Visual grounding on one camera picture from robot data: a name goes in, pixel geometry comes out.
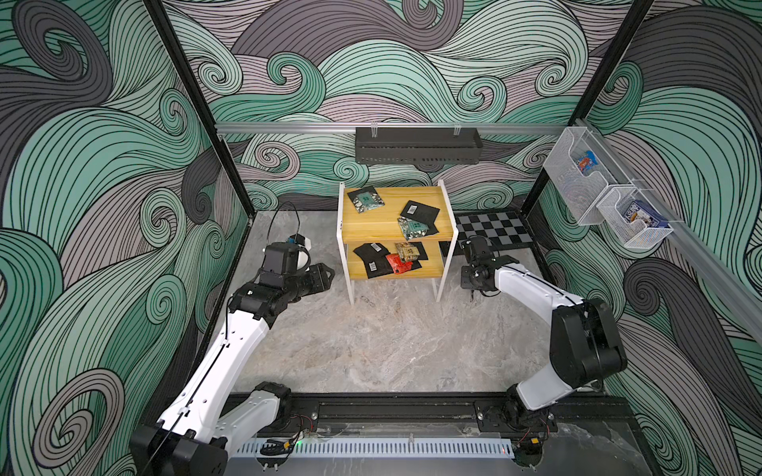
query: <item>wall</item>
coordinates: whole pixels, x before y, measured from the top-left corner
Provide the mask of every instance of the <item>wall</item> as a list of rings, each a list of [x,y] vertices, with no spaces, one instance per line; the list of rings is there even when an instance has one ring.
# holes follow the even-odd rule
[[[590,119],[760,296],[762,4],[706,3],[723,8],[652,11]],[[574,225],[551,184],[539,204],[530,220],[559,284],[613,304],[630,364],[607,387],[664,473],[760,474],[762,348],[712,284],[669,241],[628,251],[606,225]]]
[[[134,474],[246,219],[140,0],[5,2],[0,63],[0,466]]]
[[[567,123],[629,3],[165,2],[218,121],[554,124]],[[353,136],[227,139],[239,147],[259,209],[279,199],[335,209],[342,180],[360,187],[440,178],[456,209],[517,208],[555,141],[487,136],[481,164],[416,169],[357,165]]]

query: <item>red wire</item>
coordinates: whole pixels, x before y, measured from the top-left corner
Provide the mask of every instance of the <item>red wire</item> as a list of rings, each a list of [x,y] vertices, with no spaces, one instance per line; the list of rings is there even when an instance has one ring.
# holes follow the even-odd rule
[[[522,437],[521,437],[521,439],[519,440],[519,442],[518,442],[518,443],[516,443],[516,446],[519,446],[519,445],[521,444],[521,442],[523,442],[523,439],[527,437],[527,435],[529,434],[529,432],[530,432],[531,430],[532,430],[531,428],[529,428],[529,429],[527,430],[527,432],[524,434],[524,436],[522,436]]]
[[[297,415],[298,417],[305,417],[307,420],[309,420],[309,432],[312,433],[312,430],[315,428],[312,425],[312,418],[307,417],[306,415]]]

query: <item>white vented panel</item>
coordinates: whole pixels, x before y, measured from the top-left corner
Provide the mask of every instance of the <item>white vented panel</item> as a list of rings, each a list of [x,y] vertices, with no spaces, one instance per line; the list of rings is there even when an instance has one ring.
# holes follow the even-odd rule
[[[267,458],[259,453],[267,440],[253,438],[232,458]],[[354,438],[302,441],[291,458],[513,458],[509,439],[501,438]]]

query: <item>black and white checkerboard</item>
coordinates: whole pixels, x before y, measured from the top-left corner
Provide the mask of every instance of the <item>black and white checkerboard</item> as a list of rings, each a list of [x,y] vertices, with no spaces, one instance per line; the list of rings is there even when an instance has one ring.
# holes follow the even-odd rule
[[[461,245],[472,236],[489,238],[493,251],[526,248],[532,242],[527,228],[514,212],[463,213],[455,215],[455,221],[458,225],[458,243]],[[444,254],[447,254],[449,246],[449,242],[440,241]],[[455,254],[462,252],[460,246],[455,250]]]

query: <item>red bag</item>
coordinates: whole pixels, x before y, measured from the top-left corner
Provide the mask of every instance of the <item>red bag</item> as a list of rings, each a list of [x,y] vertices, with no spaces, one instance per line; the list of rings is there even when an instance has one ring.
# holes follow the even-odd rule
[[[405,263],[400,259],[398,254],[387,254],[386,259],[392,265],[394,274],[407,273],[413,267],[412,261]]]

